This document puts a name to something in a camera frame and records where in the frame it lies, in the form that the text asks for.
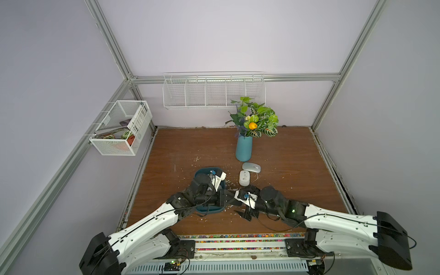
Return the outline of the small white mouse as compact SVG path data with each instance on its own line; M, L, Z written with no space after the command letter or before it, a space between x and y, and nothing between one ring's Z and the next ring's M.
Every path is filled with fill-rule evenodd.
M250 172L242 170L239 173L239 184L243 187L250 185Z

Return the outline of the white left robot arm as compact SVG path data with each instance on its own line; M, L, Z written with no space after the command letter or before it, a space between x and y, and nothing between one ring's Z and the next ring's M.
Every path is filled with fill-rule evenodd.
M241 206L249 198L243 191L227 190L221 170L198 173L189 187L172 195L151 214L133 225L106 236L94 236L79 263L84 275L124 275L154 259L172 259L172 267L189 263L193 241L182 241L171 227L198 209L211 213L227 205Z

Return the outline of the teal plastic storage box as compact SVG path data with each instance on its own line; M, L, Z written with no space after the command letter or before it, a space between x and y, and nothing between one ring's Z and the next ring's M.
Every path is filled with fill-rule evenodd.
M211 179L209 177L211 170L214 170L218 173L223 172L218 167L202 168L195 173L194 178L193 178L193 180L195 180L198 183L198 186L203 191L201 202L206 201L207 195L209 195L211 192L215 192L215 190L212 189ZM221 182L219 189L226 189L225 180ZM201 215L209 215L209 214L217 214L217 213L223 212L225 208L224 207L215 207L215 206L206 206L206 203L204 203L204 204L198 203L198 206L195 209Z

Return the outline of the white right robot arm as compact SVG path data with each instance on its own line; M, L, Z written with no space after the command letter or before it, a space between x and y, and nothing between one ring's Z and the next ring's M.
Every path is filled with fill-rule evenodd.
M305 238L297 255L311 257L327 253L348 253L374 257L392 268L412 270L412 238L386 212L356 215L327 210L310 203L286 199L271 186L247 186L234 194L246 206L241 217L250 221L264 214L285 223L289 229L304 228Z

